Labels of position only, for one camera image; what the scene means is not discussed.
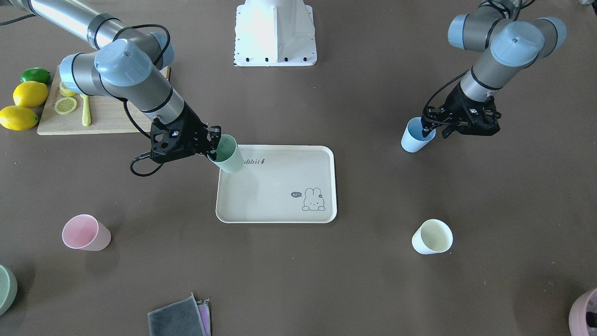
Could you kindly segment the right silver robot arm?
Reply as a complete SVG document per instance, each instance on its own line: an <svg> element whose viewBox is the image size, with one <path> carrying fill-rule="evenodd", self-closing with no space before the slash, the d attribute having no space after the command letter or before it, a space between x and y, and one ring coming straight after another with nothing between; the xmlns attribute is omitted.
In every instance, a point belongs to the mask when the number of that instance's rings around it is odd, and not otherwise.
<svg viewBox="0 0 597 336"><path fill-rule="evenodd" d="M94 53L65 57L62 82L79 94L130 102L151 120L151 150L142 159L163 164L195 154L217 157L219 126L200 121L162 75L173 61L170 37L141 33L81 0L3 0L86 40Z"/></svg>

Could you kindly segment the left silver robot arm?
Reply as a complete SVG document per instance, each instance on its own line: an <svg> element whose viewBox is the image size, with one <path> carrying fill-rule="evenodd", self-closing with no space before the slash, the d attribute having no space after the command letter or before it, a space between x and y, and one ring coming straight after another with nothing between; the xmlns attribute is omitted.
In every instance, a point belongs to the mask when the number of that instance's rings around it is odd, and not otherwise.
<svg viewBox="0 0 597 336"><path fill-rule="evenodd" d="M422 113L423 137L443 127L442 136L492 136L500 130L501 113L495 94L518 72L559 49L567 28L556 17L519 21L522 6L511 0L485 0L474 13L454 18L448 30L450 45L480 52L439 108L426 104Z"/></svg>

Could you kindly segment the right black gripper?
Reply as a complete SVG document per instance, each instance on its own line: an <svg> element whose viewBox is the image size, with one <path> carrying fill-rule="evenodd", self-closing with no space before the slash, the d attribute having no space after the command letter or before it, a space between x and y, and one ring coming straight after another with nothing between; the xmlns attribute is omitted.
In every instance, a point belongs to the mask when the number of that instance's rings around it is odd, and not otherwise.
<svg viewBox="0 0 597 336"><path fill-rule="evenodd" d="M152 121L150 159L158 164L184 159L192 155L204 155L216 159L215 153L221 140L222 128L210 127L185 104L181 115L170 124Z"/></svg>

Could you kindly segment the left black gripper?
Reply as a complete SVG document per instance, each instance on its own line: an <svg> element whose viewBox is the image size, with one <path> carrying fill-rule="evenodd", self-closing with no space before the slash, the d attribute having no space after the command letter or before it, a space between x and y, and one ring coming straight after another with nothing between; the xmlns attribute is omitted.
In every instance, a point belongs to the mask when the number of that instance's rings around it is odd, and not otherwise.
<svg viewBox="0 0 597 336"><path fill-rule="evenodd" d="M495 107L492 94L486 95L478 102L468 98L460 85L457 85L439 108L428 105L424 107L421 134L427 137L435 128L445 126L442 131L444 139L453 132L462 135L493 136L500 131L500 118L501 113Z"/></svg>

